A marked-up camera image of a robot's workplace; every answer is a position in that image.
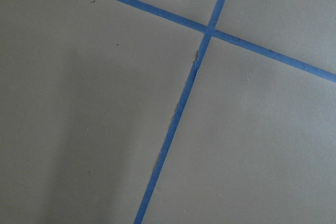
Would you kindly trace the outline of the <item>blue tape strip long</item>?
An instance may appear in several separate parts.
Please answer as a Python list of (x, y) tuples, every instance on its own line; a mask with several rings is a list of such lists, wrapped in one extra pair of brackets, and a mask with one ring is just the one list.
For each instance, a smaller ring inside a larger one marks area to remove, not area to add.
[[(164, 9), (155, 7), (153, 5), (150, 5), (148, 3), (139, 1), (139, 0), (115, 0), (121, 3), (124, 3), (126, 5), (132, 6), (136, 9), (140, 9), (144, 12), (159, 16), (161, 18), (170, 20), (174, 23), (177, 23), (179, 25), (188, 27), (192, 30), (199, 31), (200, 33), (205, 33), (206, 26), (195, 22), (191, 19), (188, 19), (186, 17), (177, 15), (175, 13), (166, 11)], [(310, 74), (313, 74), (315, 76), (318, 76), (320, 78), (329, 80), (331, 82), (335, 82), (335, 74), (332, 72), (328, 72), (326, 70), (323, 70), (321, 68), (315, 67), (313, 65), (310, 65), (308, 63), (305, 63), (303, 61), (294, 59), (292, 57), (280, 54), (276, 51), (272, 51), (268, 48), (262, 47), (258, 44), (252, 43), (250, 41), (243, 40), (241, 38), (238, 38), (236, 36), (230, 35), (228, 33), (225, 33), (220, 30), (215, 30), (213, 33), (213, 37), (220, 39), (222, 41), (228, 42), (230, 44), (236, 45), (240, 48), (247, 49), (249, 51), (255, 52), (257, 54), (263, 55), (267, 58), (279, 61), (281, 63), (284, 63), (286, 65), (289, 65), (291, 67), (300, 69), (302, 71), (308, 72)]]

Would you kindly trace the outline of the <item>blue tape strip crossing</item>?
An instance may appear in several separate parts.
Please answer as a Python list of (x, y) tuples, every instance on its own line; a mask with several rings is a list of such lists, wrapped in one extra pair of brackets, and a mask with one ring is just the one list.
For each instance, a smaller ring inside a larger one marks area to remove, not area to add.
[(164, 166), (165, 160), (167, 158), (169, 149), (171, 147), (171, 144), (174, 139), (174, 135), (176, 133), (177, 127), (179, 125), (179, 122), (181, 120), (183, 111), (185, 109), (185, 106), (187, 104), (188, 98), (190, 96), (192, 87), (195, 82), (195, 78), (197, 75), (197, 72), (202, 64), (203, 58), (206, 54), (206, 51), (208, 49), (209, 43), (211, 38), (213, 37), (213, 33), (215, 31), (219, 16), (222, 12), (223, 6), (225, 4), (226, 0), (216, 0), (215, 6), (213, 8), (211, 17), (208, 21), (208, 24), (205, 28), (205, 31), (203, 33), (202, 41), (200, 43), (200, 46), (197, 51), (197, 56), (194, 62), (192, 63), (190, 72), (188, 74), (188, 77), (186, 79), (183, 91), (181, 93), (181, 96), (179, 98), (178, 104), (176, 106), (176, 109), (174, 111), (172, 120), (170, 122), (169, 128), (167, 130), (164, 142), (162, 144), (162, 147), (160, 149), (160, 153), (158, 156), (158, 159), (156, 161), (156, 165), (153, 169), (153, 172), (151, 174), (151, 177), (149, 179), (149, 182), (147, 184), (146, 190), (144, 192), (143, 198), (141, 200), (141, 203), (139, 205), (138, 211), (136, 213), (134, 223), (139, 224), (142, 223), (143, 218), (146, 214), (146, 210), (149, 206), (151, 197), (153, 195), (154, 189), (156, 187), (156, 183), (159, 180), (159, 176), (161, 174), (162, 168)]

